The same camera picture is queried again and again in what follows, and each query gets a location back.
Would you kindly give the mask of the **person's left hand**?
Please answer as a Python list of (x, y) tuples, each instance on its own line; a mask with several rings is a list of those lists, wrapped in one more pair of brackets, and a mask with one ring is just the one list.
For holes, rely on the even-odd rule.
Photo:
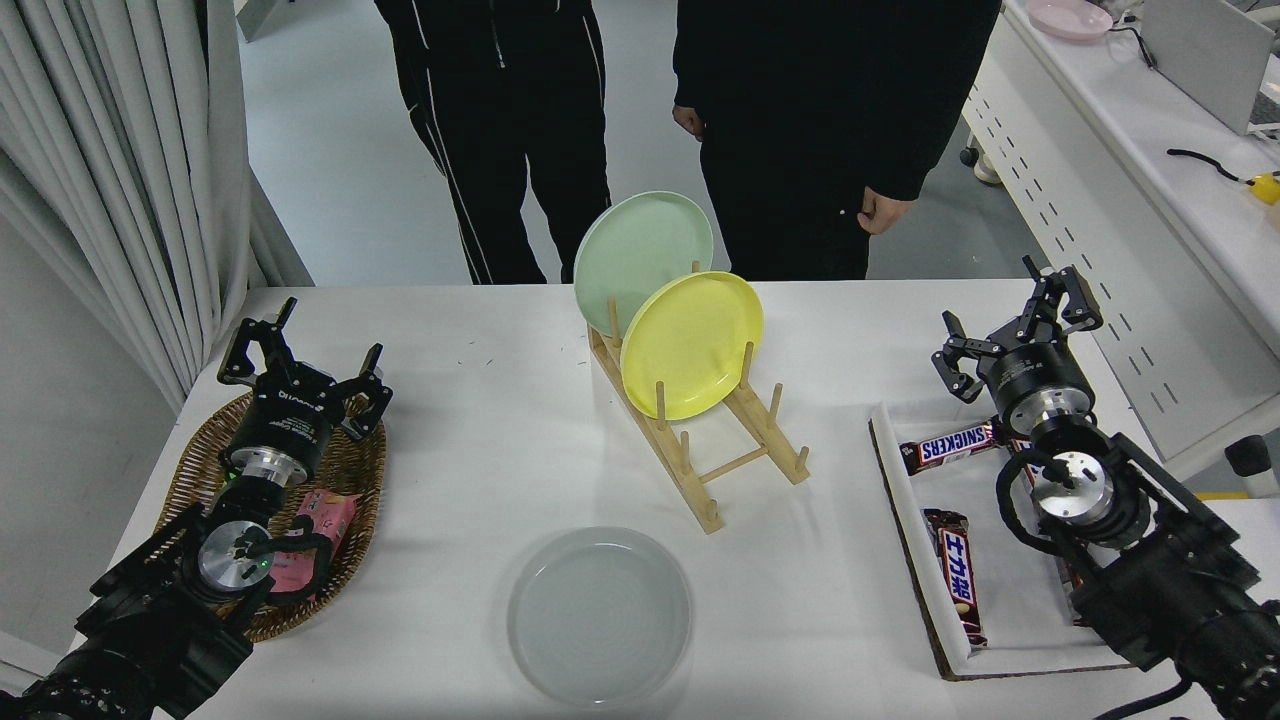
[(868, 234), (883, 234), (906, 217), (915, 205), (915, 200), (892, 199), (867, 186), (863, 191), (858, 222)]

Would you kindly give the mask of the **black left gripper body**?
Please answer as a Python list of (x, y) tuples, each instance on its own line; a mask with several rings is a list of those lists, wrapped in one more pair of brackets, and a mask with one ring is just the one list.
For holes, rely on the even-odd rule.
[(260, 374), (232, 438), (232, 465), (244, 468), (253, 451), (270, 451), (314, 471), (346, 414), (335, 387), (337, 380), (307, 364), (291, 373), (278, 368)]

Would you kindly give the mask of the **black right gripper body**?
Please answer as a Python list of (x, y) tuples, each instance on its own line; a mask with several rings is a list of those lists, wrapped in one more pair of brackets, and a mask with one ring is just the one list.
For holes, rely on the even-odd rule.
[(1062, 345), (1020, 345), (979, 363), (1001, 421), (1043, 421), (1092, 411), (1092, 388)]

